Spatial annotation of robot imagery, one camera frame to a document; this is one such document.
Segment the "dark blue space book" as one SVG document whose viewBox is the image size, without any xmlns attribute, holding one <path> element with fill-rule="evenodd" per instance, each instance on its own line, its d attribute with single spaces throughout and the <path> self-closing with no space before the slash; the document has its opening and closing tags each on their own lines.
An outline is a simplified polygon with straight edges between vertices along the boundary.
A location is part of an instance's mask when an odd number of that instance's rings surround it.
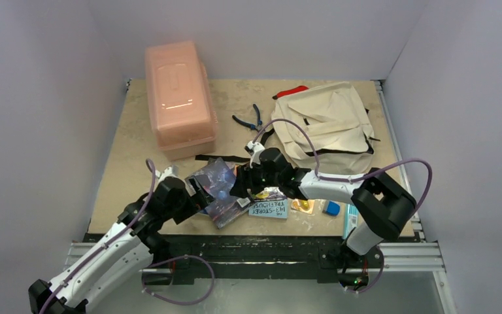
<svg viewBox="0 0 502 314">
<path fill-rule="evenodd" d="M 214 201 L 206 208 L 209 218 L 217 229 L 222 229 L 248 212 L 250 200 L 230 195 L 235 182 L 235 166 L 221 158 L 210 160 L 188 177 L 196 177 Z"/>
</svg>

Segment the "treehouse storey paperback book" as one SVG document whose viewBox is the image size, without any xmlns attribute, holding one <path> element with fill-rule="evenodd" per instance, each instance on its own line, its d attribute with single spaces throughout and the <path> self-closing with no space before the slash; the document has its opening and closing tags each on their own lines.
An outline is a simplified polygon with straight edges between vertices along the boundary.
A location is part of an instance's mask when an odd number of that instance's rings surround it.
<svg viewBox="0 0 502 314">
<path fill-rule="evenodd" d="M 255 194 L 248 214 L 262 218 L 288 218 L 288 199 L 277 187 L 265 188 Z"/>
</svg>

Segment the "cream canvas backpack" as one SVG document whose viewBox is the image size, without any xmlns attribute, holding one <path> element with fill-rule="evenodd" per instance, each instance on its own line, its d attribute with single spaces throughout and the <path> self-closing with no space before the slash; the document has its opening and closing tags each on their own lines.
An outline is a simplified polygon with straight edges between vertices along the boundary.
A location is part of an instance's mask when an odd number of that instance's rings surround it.
<svg viewBox="0 0 502 314">
<path fill-rule="evenodd" d="M 273 125 L 260 135 L 277 136 L 281 150 L 298 167 L 354 175 L 371 167 L 375 133 L 367 109 L 349 82 L 309 88 L 277 99 Z"/>
</svg>

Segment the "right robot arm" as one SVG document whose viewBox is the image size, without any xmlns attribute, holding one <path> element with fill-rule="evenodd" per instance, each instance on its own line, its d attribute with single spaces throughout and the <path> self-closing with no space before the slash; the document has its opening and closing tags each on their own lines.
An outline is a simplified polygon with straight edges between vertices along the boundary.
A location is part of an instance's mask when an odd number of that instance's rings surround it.
<svg viewBox="0 0 502 314">
<path fill-rule="evenodd" d="M 249 198 L 275 187 L 295 200 L 327 200 L 352 204 L 363 221 L 346 237 L 341 258 L 349 266 L 364 261 L 384 240 L 395 240 L 416 211 L 417 201 L 383 169 L 367 174 L 325 175 L 294 167 L 277 148 L 255 152 L 236 170 L 232 196 Z"/>
</svg>

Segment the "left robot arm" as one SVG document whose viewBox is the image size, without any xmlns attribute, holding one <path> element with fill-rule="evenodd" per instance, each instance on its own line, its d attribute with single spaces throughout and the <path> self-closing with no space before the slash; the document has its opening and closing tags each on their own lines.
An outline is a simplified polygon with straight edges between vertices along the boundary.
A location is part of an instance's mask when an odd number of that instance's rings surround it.
<svg viewBox="0 0 502 314">
<path fill-rule="evenodd" d="M 204 209 L 212 196 L 194 179 L 194 193 L 184 181 L 167 176 L 152 191 L 126 206 L 109 231 L 81 258 L 50 281 L 28 289 L 32 313 L 91 313 L 103 298 L 140 270 L 165 266 L 170 273 L 180 260 L 159 234 L 165 222 L 179 224 Z"/>
</svg>

